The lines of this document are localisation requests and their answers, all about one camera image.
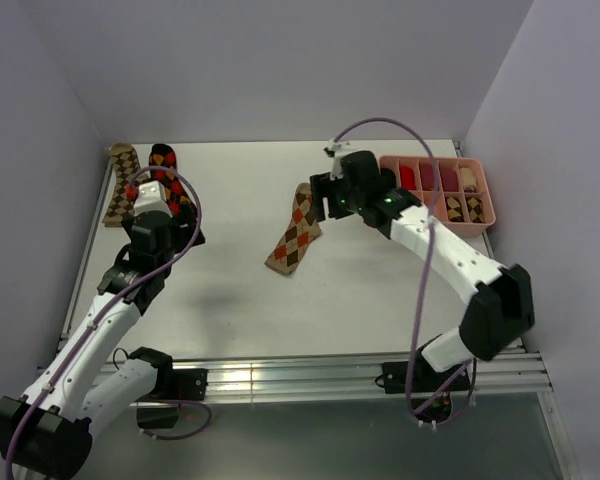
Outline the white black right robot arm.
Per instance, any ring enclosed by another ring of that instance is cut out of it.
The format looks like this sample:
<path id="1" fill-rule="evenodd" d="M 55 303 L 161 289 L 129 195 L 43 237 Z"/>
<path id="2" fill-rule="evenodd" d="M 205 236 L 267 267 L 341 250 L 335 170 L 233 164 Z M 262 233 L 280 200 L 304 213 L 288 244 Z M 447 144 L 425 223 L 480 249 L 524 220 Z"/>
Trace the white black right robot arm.
<path id="1" fill-rule="evenodd" d="M 353 214 L 386 238 L 404 246 L 435 271 L 465 305 L 458 326 L 436 337 L 413 365 L 415 383 L 432 390 L 448 370 L 474 358 L 490 361 L 535 324 L 529 273 L 520 265 L 505 267 L 471 247 L 412 193 L 393 186 L 368 150 L 325 150 L 330 172 L 311 176 L 316 218 Z"/>

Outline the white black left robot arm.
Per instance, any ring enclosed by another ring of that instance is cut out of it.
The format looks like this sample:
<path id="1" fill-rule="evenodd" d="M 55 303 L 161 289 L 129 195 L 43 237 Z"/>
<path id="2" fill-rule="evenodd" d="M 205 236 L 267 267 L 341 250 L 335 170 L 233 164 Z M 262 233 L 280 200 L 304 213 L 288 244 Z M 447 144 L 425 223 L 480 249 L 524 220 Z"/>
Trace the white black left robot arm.
<path id="1" fill-rule="evenodd" d="M 23 394 L 0 399 L 0 452 L 13 468 L 71 479 L 96 435 L 131 403 L 169 397 L 173 359 L 140 347 L 101 384 L 95 382 L 119 341 L 165 288 L 172 266 L 204 243 L 201 213 L 191 203 L 173 213 L 162 201 L 139 207 L 122 222 L 128 236 L 104 273 L 83 321 Z"/>

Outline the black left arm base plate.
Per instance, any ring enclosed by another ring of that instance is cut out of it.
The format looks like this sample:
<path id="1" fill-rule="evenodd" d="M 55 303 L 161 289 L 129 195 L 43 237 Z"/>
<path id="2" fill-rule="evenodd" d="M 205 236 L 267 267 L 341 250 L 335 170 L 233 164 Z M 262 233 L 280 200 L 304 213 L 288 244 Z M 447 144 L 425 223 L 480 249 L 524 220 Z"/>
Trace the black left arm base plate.
<path id="1" fill-rule="evenodd" d="M 204 368 L 159 369 L 153 389 L 140 401 L 193 400 L 205 398 L 208 370 Z"/>

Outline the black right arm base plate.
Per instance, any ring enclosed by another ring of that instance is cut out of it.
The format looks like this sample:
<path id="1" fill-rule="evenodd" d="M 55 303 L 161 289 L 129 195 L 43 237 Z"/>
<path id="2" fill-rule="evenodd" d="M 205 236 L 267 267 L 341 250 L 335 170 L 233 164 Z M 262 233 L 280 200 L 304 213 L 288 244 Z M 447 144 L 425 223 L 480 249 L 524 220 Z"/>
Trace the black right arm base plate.
<path id="1" fill-rule="evenodd" d="M 407 361 L 382 363 L 381 373 L 374 379 L 375 385 L 382 388 L 386 394 L 404 393 L 408 365 Z M 418 358 L 413 371 L 412 392 L 433 393 L 459 369 L 460 365 L 455 365 L 444 372 L 436 372 L 425 360 Z M 469 387 L 469 376 L 463 372 L 447 386 L 447 390 L 468 391 Z"/>

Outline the beige orange brown argyle sock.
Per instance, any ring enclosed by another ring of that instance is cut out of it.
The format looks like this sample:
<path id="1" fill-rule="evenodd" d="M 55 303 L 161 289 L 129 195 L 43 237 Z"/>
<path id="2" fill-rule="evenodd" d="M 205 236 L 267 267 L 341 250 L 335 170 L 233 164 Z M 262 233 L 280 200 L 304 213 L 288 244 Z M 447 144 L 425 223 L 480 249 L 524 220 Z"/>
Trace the beige orange brown argyle sock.
<path id="1" fill-rule="evenodd" d="M 312 241 L 322 231 L 312 208 L 309 183 L 300 183 L 294 193 L 290 222 L 265 265 L 283 276 L 292 275 Z"/>

